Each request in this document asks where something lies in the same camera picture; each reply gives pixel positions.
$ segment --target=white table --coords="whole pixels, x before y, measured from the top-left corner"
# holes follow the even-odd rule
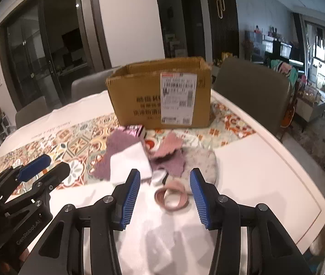
[[[214,150],[219,165],[216,182],[219,192],[243,205],[266,203],[304,253],[325,224],[325,199],[301,165],[274,136],[227,99],[215,91],[211,94],[256,131]],[[0,157],[40,138],[43,132],[56,132],[112,111],[107,91],[54,110],[8,137],[0,147]],[[205,230],[192,198],[185,209],[167,213],[155,204],[155,190],[148,184],[141,185],[131,224],[116,234],[122,273],[208,274],[216,231]],[[113,186],[108,182],[55,190],[51,193],[50,209],[55,216],[65,204],[91,205],[112,191]],[[88,243],[85,238],[86,274],[90,273]],[[245,274],[245,228],[242,228],[241,258],[241,273]]]

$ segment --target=table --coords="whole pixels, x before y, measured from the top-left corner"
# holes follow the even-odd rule
[[[204,146],[215,151],[219,167],[216,181],[218,190],[239,204],[255,206],[260,202],[266,203],[301,252],[305,252],[325,224],[325,199],[322,194],[295,158],[264,127],[215,91],[211,92],[211,96],[213,107],[224,114],[218,116],[219,121],[215,121],[208,129],[199,130],[206,134],[196,133],[196,136]],[[44,150],[49,142],[42,137],[54,137],[56,133],[61,134],[75,125],[72,129],[77,140],[83,137],[87,141],[91,137],[86,144],[87,148],[82,144],[82,139],[79,140],[76,151],[82,154],[88,149],[91,152],[92,155],[88,155],[86,163],[81,166],[85,169],[88,160],[97,160],[97,155],[92,157],[93,134],[95,138],[101,138],[102,144],[105,141],[103,134],[96,133],[101,130],[100,124],[106,125],[103,131],[115,126],[111,113],[113,108],[107,91],[54,110],[8,137],[0,147],[0,162],[15,160],[15,156],[21,152],[27,152],[27,156],[37,156],[36,150]],[[84,122],[91,119],[93,129],[88,128],[90,123]],[[217,128],[220,123],[230,131]],[[164,131],[153,131],[154,138],[158,139]],[[187,130],[187,134],[191,135],[194,131]],[[59,160],[56,159],[57,154],[52,156],[53,160]],[[54,216],[65,204],[87,206],[113,191],[109,182],[99,182],[92,177],[84,176],[76,181],[75,177],[80,170],[72,167],[72,162],[69,162],[73,171],[70,179],[66,179],[60,189],[50,194],[50,208]],[[21,187],[17,193],[26,189]],[[141,184],[131,224],[125,231],[115,235],[123,274],[208,274],[217,232],[204,229],[192,198],[185,209],[167,213],[155,204],[155,190],[148,183]],[[84,266],[86,274],[89,274],[89,240],[85,232]],[[241,249],[241,273],[245,274],[245,228],[242,228]]]
[[[303,97],[297,97],[297,105],[295,113],[301,118],[302,131],[306,125],[312,120],[320,117],[325,112],[325,93],[321,93],[321,100],[319,103],[312,104],[310,101]]]

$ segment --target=purple cloth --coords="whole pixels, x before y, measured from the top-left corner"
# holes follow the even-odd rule
[[[185,159],[181,149],[175,150],[173,154],[166,155],[162,158],[150,159],[150,165],[153,171],[165,169],[169,175],[181,177],[184,171]]]
[[[111,179],[111,157],[124,149],[140,142],[139,137],[132,136],[121,130],[114,132],[106,140],[106,153],[103,159],[95,164],[93,176],[100,180],[110,181]]]

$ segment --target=patterned tablecloth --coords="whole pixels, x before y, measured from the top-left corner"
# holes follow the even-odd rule
[[[165,136],[174,131],[184,139],[185,146],[216,148],[255,133],[240,117],[213,97],[211,121],[207,128],[148,130],[145,140],[151,149],[156,149]],[[35,180],[62,161],[70,165],[71,172],[57,189],[99,182],[93,177],[94,166],[102,160],[106,139],[118,126],[117,117],[111,113],[44,136],[1,157],[0,172],[9,166],[26,165],[45,153],[51,157],[50,166],[32,180],[21,183],[14,194],[30,190]]]

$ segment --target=metal screw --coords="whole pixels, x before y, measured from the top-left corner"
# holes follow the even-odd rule
[[[220,194],[217,199],[220,203],[226,203],[229,200],[229,198],[223,194]]]
[[[66,205],[67,207],[66,207],[66,209],[65,209],[65,212],[70,212],[72,209],[73,209],[73,205],[71,205],[71,204],[68,204],[68,205]]]
[[[268,210],[268,206],[265,203],[260,203],[258,205],[258,209],[261,211],[267,211]]]
[[[103,197],[103,202],[104,203],[110,203],[114,200],[114,198],[111,195],[107,195],[105,197]]]

